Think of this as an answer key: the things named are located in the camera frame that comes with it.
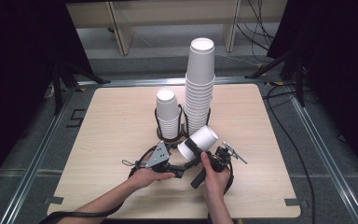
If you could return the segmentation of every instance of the human hand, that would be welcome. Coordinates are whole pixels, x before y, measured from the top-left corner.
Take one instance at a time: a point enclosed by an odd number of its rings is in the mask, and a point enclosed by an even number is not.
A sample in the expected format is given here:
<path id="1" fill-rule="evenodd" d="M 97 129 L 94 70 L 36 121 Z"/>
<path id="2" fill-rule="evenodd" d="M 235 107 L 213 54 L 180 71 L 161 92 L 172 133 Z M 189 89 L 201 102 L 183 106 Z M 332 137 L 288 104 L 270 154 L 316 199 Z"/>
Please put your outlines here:
<path id="1" fill-rule="evenodd" d="M 206 171 L 205 176 L 205 201 L 209 202 L 212 199 L 223 200 L 225 188 L 229 180 L 229 170 L 225 168 L 222 172 L 217 173 L 211 166 L 208 155 L 205 152 L 201 153 L 201 162 Z"/>
<path id="2" fill-rule="evenodd" d="M 145 156 L 145 160 L 149 160 L 152 154 L 153 152 L 149 152 Z M 133 182 L 137 189 L 142 189 L 151 185 L 156 180 L 166 180 L 174 177 L 174 173 L 157 173 L 151 169 L 141 167 L 129 178 L 129 180 Z"/>

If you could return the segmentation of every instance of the stack of paper cups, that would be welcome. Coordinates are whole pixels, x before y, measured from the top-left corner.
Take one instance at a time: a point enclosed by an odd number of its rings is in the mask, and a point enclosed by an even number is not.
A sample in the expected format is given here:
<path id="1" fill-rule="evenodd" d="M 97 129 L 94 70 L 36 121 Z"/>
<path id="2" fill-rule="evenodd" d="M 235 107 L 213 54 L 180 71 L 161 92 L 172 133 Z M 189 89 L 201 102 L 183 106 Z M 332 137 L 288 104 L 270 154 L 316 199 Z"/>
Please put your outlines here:
<path id="1" fill-rule="evenodd" d="M 208 38 L 191 42 L 186 72 L 186 131 L 189 135 L 208 120 L 214 82 L 214 44 Z"/>
<path id="2" fill-rule="evenodd" d="M 163 88 L 157 92 L 156 113 L 161 136 L 166 139 L 177 137 L 180 109 L 173 90 Z"/>

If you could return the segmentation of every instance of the wooden tabletop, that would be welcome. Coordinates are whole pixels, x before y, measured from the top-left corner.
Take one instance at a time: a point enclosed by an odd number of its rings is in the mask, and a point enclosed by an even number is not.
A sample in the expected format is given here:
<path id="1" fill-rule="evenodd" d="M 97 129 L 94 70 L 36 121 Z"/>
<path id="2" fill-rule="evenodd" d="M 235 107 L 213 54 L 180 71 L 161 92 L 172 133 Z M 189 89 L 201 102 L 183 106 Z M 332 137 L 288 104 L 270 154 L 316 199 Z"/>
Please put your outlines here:
<path id="1" fill-rule="evenodd" d="M 136 161 L 158 142 L 154 117 L 156 93 L 162 87 L 98 89 L 89 105 L 71 155 L 55 191 L 62 204 L 52 203 L 48 213 L 72 211 L 124 181 Z M 185 86 L 170 86 L 185 105 Z M 259 89 L 253 84 L 215 85 L 209 126 L 219 140 L 229 143 L 248 164 L 232 159 L 234 182 L 225 195 L 233 218 L 298 217 L 298 205 L 285 199 L 296 195 L 272 130 Z M 173 150 L 170 163 L 186 161 Z M 203 184 L 190 182 L 201 166 L 183 178 L 157 181 L 130 196 L 111 218 L 206 218 Z"/>

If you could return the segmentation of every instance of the forearm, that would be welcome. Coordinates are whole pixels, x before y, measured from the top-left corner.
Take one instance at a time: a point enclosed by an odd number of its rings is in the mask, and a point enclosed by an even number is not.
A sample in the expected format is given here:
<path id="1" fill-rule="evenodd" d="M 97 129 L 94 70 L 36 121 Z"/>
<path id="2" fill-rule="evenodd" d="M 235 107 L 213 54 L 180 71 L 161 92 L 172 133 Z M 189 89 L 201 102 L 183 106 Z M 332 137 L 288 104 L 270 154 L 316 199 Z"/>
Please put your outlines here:
<path id="1" fill-rule="evenodd" d="M 231 216 L 223 197 L 213 198 L 206 202 L 213 224 L 232 224 Z"/>
<path id="2" fill-rule="evenodd" d="M 109 211 L 123 203 L 137 189 L 139 189 L 139 187 L 136 186 L 136 183 L 133 180 L 128 179 L 94 201 L 77 208 L 76 212 L 100 213 Z M 101 223 L 105 218 L 106 217 L 66 217 L 63 218 L 59 223 L 96 224 Z"/>

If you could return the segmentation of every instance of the short stack of cups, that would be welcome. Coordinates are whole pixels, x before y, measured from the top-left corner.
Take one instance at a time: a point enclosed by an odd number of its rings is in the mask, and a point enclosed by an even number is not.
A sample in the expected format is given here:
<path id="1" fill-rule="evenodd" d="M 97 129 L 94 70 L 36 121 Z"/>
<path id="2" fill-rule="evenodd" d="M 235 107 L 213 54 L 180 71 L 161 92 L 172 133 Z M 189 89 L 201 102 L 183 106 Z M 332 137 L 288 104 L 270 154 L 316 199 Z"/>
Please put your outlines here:
<path id="1" fill-rule="evenodd" d="M 189 138 L 197 145 L 202 151 L 208 151 L 211 146 L 217 141 L 218 137 L 216 133 L 208 126 L 204 125 L 193 133 Z M 186 141 L 178 145 L 178 149 L 183 157 L 188 161 L 196 159 L 194 152 L 188 148 Z"/>
<path id="2" fill-rule="evenodd" d="M 208 38 L 197 38 L 191 42 L 186 72 L 184 111 L 188 135 L 208 124 L 214 78 L 214 43 Z"/>
<path id="3" fill-rule="evenodd" d="M 164 139 L 174 139 L 180 132 L 181 107 L 175 92 L 169 88 L 162 88 L 157 92 L 156 119 L 158 131 Z"/>

